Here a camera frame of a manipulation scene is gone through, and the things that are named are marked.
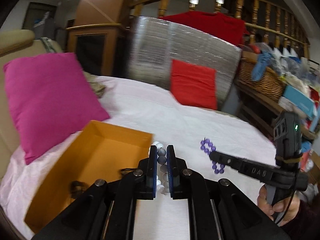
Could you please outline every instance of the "teal box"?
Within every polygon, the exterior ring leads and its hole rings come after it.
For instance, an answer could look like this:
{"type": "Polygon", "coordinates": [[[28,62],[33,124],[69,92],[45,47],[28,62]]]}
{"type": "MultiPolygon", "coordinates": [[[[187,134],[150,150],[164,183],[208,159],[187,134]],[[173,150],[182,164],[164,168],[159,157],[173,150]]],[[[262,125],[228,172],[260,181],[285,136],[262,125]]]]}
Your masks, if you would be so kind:
{"type": "Polygon", "coordinates": [[[301,111],[306,113],[306,115],[310,119],[313,119],[313,108],[315,107],[315,103],[312,99],[308,98],[307,96],[302,94],[299,90],[297,90],[296,88],[290,85],[287,85],[287,87],[285,88],[283,97],[289,99],[301,111]]]}

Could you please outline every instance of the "metal screw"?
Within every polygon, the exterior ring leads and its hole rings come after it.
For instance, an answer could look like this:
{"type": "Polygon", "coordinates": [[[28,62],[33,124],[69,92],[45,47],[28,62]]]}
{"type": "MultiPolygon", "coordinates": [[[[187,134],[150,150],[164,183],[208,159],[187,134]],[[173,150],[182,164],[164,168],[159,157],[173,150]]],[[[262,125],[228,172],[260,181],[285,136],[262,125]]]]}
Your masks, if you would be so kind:
{"type": "Polygon", "coordinates": [[[102,186],[105,183],[104,179],[97,179],[94,184],[98,187],[102,186]]]}
{"type": "Polygon", "coordinates": [[[142,170],[139,170],[139,169],[136,169],[134,172],[133,172],[134,176],[141,176],[143,174],[143,171],[142,170]]]}
{"type": "Polygon", "coordinates": [[[228,180],[228,179],[220,179],[219,182],[222,186],[229,186],[230,185],[230,180],[228,180]]]}
{"type": "Polygon", "coordinates": [[[184,169],[184,170],[182,171],[182,173],[183,173],[183,175],[190,176],[190,175],[192,174],[192,170],[190,170],[190,169],[184,169]]]}

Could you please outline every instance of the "clothing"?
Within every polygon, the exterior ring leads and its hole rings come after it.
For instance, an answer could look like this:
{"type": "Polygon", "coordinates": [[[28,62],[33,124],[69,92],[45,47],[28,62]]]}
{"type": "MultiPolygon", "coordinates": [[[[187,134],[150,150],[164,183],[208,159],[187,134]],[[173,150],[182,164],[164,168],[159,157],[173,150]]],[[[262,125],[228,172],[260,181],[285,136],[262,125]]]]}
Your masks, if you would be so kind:
{"type": "Polygon", "coordinates": [[[305,202],[301,201],[296,217],[281,228],[292,240],[320,239],[320,215],[314,213],[305,202]]]}
{"type": "Polygon", "coordinates": [[[242,36],[246,32],[243,20],[229,17],[223,13],[189,11],[165,16],[161,19],[209,33],[235,46],[243,43],[242,36]]]}

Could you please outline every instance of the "bed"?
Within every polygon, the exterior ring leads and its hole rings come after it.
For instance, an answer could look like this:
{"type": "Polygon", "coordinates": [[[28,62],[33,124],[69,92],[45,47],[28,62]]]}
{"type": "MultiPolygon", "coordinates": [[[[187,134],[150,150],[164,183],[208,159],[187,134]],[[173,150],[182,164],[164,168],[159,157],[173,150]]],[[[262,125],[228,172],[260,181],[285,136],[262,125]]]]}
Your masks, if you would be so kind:
{"type": "MultiPolygon", "coordinates": [[[[230,179],[256,202],[260,182],[228,167],[224,174],[214,174],[208,156],[199,147],[200,141],[207,137],[221,152],[274,165],[276,150],[258,130],[235,117],[182,106],[169,91],[155,85],[112,77],[97,77],[96,81],[107,87],[100,99],[111,115],[107,123],[153,133],[154,140],[165,146],[173,144],[177,157],[183,158],[189,168],[206,179],[230,179]]],[[[21,147],[13,153],[0,185],[0,205],[26,239],[33,236],[24,223],[32,197],[50,168],[79,133],[72,134],[28,166],[21,147]]],[[[157,193],[154,201],[139,201],[133,238],[189,239],[187,200],[172,200],[169,195],[157,193]]]]}

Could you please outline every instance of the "yellow cardboard box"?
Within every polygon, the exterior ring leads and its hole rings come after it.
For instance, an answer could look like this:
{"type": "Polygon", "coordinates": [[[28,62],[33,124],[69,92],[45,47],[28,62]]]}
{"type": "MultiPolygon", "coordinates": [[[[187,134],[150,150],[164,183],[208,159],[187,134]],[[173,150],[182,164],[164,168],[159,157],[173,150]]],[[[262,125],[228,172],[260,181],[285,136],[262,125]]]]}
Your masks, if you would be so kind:
{"type": "Polygon", "coordinates": [[[121,179],[120,169],[137,168],[148,157],[153,135],[116,125],[91,121],[62,154],[34,196],[25,223],[39,232],[72,199],[73,181],[92,185],[96,179],[121,179]]]}

